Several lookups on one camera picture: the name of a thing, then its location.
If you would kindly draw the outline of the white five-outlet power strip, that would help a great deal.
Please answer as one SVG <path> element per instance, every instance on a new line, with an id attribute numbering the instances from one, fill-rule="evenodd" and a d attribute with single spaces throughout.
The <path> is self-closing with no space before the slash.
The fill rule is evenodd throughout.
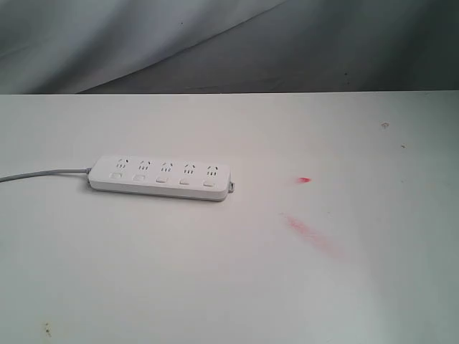
<path id="1" fill-rule="evenodd" d="M 235 189 L 229 166 L 145 156 L 102 156 L 88 181 L 99 191 L 204 201 L 223 201 Z"/>

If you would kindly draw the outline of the grey backdrop cloth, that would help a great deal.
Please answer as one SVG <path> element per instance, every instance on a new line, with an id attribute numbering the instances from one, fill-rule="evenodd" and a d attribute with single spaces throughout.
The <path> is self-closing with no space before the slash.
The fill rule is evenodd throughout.
<path id="1" fill-rule="evenodd" d="M 1 92 L 455 90 L 456 1 L 3 1 Z"/>

